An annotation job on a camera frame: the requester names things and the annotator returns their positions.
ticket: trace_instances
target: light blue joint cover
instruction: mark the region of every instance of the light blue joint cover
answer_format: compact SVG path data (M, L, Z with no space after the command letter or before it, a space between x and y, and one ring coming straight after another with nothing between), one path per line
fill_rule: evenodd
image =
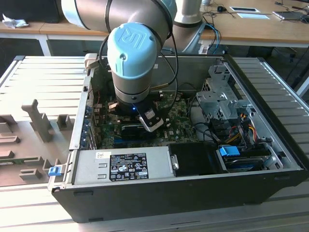
M161 0L165 7L169 10L170 17L174 20L177 13L177 5L175 0Z
M236 146L223 146L219 149L221 156L239 156L240 153Z
M108 38L107 59L111 70L127 80L147 74L157 58L156 40L143 24L124 23Z
M61 175L61 167L51 167L48 171L49 176L60 176Z

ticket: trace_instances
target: blue drive latch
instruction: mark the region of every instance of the blue drive latch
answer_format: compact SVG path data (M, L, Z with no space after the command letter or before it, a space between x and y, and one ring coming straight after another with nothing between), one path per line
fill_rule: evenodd
M61 175L61 167L51 167L48 171L49 176L60 176Z
M221 156L239 156L240 153L236 146L223 146L219 149Z

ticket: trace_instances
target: desk leg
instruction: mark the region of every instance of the desk leg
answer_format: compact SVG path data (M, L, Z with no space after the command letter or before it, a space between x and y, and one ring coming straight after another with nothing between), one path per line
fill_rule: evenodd
M296 92L301 98L303 95L308 91L309 89L309 77L306 79L306 81L301 85L301 87Z
M53 56L52 47L49 43L47 35L38 35L37 40L40 42L44 56Z

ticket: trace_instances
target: warning label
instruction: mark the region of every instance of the warning label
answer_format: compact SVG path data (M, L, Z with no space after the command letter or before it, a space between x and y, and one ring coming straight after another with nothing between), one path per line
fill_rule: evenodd
M110 156L110 180L148 179L146 153Z

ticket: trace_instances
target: black mouse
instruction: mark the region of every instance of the black mouse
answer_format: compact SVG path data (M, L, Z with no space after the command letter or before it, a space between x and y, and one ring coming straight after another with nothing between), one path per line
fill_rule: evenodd
M304 15L301 17L301 21L303 23L309 23L309 15Z

